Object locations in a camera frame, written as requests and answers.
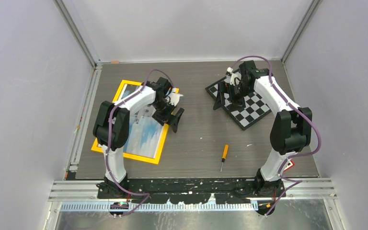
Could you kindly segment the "yellow picture frame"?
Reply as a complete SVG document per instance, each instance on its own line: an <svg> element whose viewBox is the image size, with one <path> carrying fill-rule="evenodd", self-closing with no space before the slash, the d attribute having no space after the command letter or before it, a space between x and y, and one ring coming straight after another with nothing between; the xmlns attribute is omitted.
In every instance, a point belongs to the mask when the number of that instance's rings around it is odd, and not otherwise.
<svg viewBox="0 0 368 230"><path fill-rule="evenodd" d="M122 80L112 102L123 99L140 88L140 82ZM131 115L129 121L129 137L123 148L125 159L159 164L164 143L169 130L168 125L161 126L152 115L153 106L148 105ZM103 152L97 139L94 140L91 151Z"/></svg>

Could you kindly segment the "orange handled screwdriver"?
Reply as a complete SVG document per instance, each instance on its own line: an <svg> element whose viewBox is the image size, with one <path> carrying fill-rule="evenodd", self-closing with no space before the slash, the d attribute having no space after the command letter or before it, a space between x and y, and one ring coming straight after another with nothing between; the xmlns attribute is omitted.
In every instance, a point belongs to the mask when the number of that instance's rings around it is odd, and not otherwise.
<svg viewBox="0 0 368 230"><path fill-rule="evenodd" d="M224 150L223 150L222 157L221 157L221 167L220 167L220 172L222 172L222 170L223 170L223 165L224 165L225 160L226 160L226 158L227 158L228 150L229 150L229 146L228 146L228 144L226 144L226 145L224 146Z"/></svg>

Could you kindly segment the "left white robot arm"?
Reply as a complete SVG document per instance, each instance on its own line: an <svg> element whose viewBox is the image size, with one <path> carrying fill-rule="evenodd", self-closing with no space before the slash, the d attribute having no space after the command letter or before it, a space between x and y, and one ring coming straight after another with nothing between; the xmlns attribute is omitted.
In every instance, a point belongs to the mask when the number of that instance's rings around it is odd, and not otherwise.
<svg viewBox="0 0 368 230"><path fill-rule="evenodd" d="M168 79L160 77L156 82L141 83L138 89L115 102L101 103L93 135L103 150L104 179L110 184L109 192L114 197L123 198L128 191L125 183L127 171L124 166L124 148L131 135L140 136L131 129L139 112L149 108L148 117L151 121L160 127L167 126L176 133L184 113L183 108L177 108L181 98L179 90Z"/></svg>

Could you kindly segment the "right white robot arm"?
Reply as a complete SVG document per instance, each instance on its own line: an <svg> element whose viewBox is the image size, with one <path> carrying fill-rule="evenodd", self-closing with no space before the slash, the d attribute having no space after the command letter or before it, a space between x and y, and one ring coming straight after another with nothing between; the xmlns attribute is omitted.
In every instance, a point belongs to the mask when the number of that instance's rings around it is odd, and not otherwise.
<svg viewBox="0 0 368 230"><path fill-rule="evenodd" d="M281 175L290 157L301 152L311 139L312 111L292 101L277 84L270 68L258 69L254 61L245 61L238 70L228 67L229 82L220 81L213 110L228 100L236 109L244 108L244 98L257 93L275 116L270 132L272 150L265 164L258 169L253 189L259 196L268 196L281 182Z"/></svg>

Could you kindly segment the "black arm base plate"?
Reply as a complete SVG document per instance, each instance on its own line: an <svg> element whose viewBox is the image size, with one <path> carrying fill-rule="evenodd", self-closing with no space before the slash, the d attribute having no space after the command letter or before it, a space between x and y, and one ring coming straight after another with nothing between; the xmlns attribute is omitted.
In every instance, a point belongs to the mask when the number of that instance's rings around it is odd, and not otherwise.
<svg viewBox="0 0 368 230"><path fill-rule="evenodd" d="M122 191L109 180L97 185L99 199L125 199L134 204L204 204L215 199L217 204L244 204L251 198L273 201L285 189L282 181L269 182L263 187L253 178L170 178L128 179L121 183Z"/></svg>

